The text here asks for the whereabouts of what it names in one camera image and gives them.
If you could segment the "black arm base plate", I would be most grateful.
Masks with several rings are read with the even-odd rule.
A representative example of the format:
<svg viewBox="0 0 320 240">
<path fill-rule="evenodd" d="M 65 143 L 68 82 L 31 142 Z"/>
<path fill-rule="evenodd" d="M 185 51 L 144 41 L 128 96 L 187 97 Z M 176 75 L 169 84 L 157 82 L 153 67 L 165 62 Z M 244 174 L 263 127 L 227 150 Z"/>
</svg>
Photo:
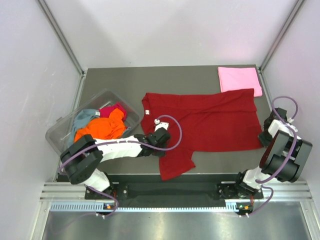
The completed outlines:
<svg viewBox="0 0 320 240">
<path fill-rule="evenodd" d="M 105 190 L 86 188 L 86 196 L 106 194 L 118 200 L 128 200 L 139 196 L 206 196 L 213 200 L 261 200 L 263 193 L 241 192 L 234 183 L 221 182 L 119 182 Z"/>
</svg>

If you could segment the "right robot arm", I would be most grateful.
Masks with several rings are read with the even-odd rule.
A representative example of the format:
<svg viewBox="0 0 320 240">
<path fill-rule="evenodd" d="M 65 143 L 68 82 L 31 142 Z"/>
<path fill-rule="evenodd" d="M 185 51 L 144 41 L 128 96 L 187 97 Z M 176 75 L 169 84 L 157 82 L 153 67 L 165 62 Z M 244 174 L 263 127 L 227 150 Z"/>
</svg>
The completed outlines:
<svg viewBox="0 0 320 240">
<path fill-rule="evenodd" d="M 290 123 L 287 111 L 277 107 L 263 123 L 263 132 L 258 135 L 266 151 L 262 155 L 259 166 L 248 169 L 237 175 L 233 192 L 239 198 L 254 196 L 261 190 L 261 183 L 271 177 L 283 164 L 288 161 L 274 177 L 280 182 L 294 183 L 301 176 L 313 144 L 294 134 L 298 129 Z"/>
</svg>

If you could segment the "red t shirt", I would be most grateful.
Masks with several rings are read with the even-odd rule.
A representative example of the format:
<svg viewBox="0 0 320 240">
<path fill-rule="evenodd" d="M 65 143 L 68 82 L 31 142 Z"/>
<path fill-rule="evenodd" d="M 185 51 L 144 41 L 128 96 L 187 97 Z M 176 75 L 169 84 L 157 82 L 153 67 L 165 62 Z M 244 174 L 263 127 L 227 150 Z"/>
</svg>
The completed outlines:
<svg viewBox="0 0 320 240">
<path fill-rule="evenodd" d="M 217 94 L 146 93 L 142 99 L 142 130 L 155 129 L 155 119 L 163 116 L 169 124 L 169 147 L 159 159 L 160 177 L 167 181 L 195 168 L 194 152 L 237 152 L 262 147 L 261 125 L 253 89 Z"/>
</svg>

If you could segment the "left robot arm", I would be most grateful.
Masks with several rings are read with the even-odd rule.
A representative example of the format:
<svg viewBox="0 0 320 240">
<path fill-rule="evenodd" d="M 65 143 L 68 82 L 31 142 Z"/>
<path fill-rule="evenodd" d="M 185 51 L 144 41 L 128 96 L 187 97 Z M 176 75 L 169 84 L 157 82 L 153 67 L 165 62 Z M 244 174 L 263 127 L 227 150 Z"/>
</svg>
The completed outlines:
<svg viewBox="0 0 320 240">
<path fill-rule="evenodd" d="M 72 185 L 84 184 L 109 198 L 114 187 L 105 172 L 98 170 L 101 162 L 120 158 L 150 155 L 162 157 L 171 135 L 160 127 L 148 135 L 135 134 L 126 138 L 103 140 L 86 134 L 60 155 L 62 168 Z"/>
</svg>

